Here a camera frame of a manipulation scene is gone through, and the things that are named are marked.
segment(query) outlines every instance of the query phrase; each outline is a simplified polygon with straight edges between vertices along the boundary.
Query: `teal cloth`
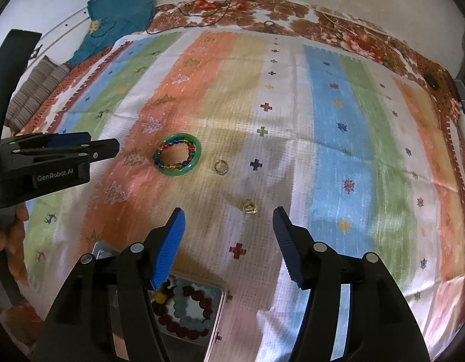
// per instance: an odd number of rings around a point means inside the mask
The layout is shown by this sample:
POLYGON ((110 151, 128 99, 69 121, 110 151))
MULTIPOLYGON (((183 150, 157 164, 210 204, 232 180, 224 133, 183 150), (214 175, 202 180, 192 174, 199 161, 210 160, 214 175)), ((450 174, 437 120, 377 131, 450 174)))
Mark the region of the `teal cloth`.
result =
POLYGON ((68 64, 73 67, 125 35, 144 31, 155 15, 155 0, 90 0, 90 19, 98 21, 96 31, 88 33, 68 64))

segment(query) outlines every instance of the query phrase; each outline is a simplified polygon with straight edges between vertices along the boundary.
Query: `silver ring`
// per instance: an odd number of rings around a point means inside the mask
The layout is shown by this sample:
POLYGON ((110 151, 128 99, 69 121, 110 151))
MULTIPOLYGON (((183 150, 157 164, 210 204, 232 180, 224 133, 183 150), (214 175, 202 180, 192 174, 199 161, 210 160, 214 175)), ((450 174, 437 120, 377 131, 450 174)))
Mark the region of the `silver ring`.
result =
POLYGON ((219 159, 215 164, 214 164, 214 170, 216 172, 216 174, 219 174, 220 176, 223 176, 223 175, 226 175, 227 172, 229 171, 229 165, 228 163, 223 160, 223 159, 219 159), (221 170, 218 170, 217 167, 220 165, 220 164, 223 164, 224 166, 221 167, 221 170))

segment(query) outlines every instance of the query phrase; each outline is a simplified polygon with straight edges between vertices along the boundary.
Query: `multicolored striped cloth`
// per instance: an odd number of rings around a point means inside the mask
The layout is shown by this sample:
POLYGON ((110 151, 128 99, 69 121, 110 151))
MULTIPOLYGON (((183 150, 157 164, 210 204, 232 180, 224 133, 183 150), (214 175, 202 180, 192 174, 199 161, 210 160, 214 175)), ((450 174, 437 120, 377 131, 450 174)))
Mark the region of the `multicolored striped cloth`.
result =
POLYGON ((380 255, 432 357, 451 341, 465 320, 465 146, 417 83, 319 42, 230 29, 127 36, 85 69, 25 131, 89 131, 121 151, 93 165, 89 184, 27 203, 26 297, 42 317, 96 241, 123 249, 181 207, 174 270, 233 296, 211 360, 286 360, 308 295, 272 231, 282 205, 338 253, 380 255), (202 156, 170 177, 151 155, 177 132, 202 156), (243 213, 246 199, 258 213, 243 213))

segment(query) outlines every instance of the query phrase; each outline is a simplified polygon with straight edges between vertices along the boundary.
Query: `wire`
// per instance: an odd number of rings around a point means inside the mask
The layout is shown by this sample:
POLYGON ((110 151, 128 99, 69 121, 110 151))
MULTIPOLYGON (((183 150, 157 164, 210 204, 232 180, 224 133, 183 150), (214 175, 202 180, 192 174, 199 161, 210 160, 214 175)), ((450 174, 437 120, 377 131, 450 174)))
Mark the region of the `wire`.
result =
MULTIPOLYGON (((168 4, 168 5, 172 5, 173 7, 177 8, 177 9, 180 11, 180 13, 182 13, 184 16, 188 16, 188 17, 194 17, 194 16, 198 16, 198 17, 209 17, 209 16, 212 16, 212 15, 216 14, 219 10, 221 10, 222 8, 224 8, 224 5, 221 4, 221 7, 219 7, 218 9, 216 9, 216 10, 215 10, 214 12, 212 12, 211 14, 208 14, 208 15, 188 15, 188 14, 184 13, 184 12, 180 9, 180 7, 178 7, 178 6, 174 5, 174 4, 168 4)), ((216 20, 215 22, 213 22, 213 23, 206 24, 206 25, 204 25, 204 26, 200 26, 200 25, 195 25, 195 26, 193 26, 193 25, 175 26, 175 27, 167 28, 167 29, 165 29, 165 30, 156 31, 156 32, 154 32, 154 33, 150 33, 150 32, 148 31, 148 29, 147 29, 146 32, 147 32, 147 34, 149 34, 149 35, 155 35, 155 34, 163 33, 164 31, 173 30, 173 29, 175 29, 175 28, 197 28, 197 27, 201 27, 201 28, 202 28, 202 27, 214 26, 214 25, 216 25, 217 23, 219 23, 219 21, 220 21, 224 16, 226 16, 226 13, 229 11, 229 8, 231 7, 231 5, 232 5, 232 0, 229 1, 229 4, 228 4, 226 10, 224 11, 224 13, 222 14, 222 16, 221 16, 219 19, 217 19, 217 20, 216 20)))

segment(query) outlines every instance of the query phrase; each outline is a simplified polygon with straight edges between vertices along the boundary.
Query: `bracelet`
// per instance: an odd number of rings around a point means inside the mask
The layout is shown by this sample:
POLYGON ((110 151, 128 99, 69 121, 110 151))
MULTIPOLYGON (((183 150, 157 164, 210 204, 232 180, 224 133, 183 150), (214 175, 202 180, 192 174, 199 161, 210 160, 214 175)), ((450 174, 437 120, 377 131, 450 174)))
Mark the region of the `bracelet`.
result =
POLYGON ((194 168, 200 158, 202 147, 199 140, 188 133, 176 133, 166 138, 155 151, 152 159, 159 171, 168 176, 180 176, 194 168), (176 144, 186 144, 189 150, 185 161, 175 164, 164 164, 161 160, 162 151, 176 144))

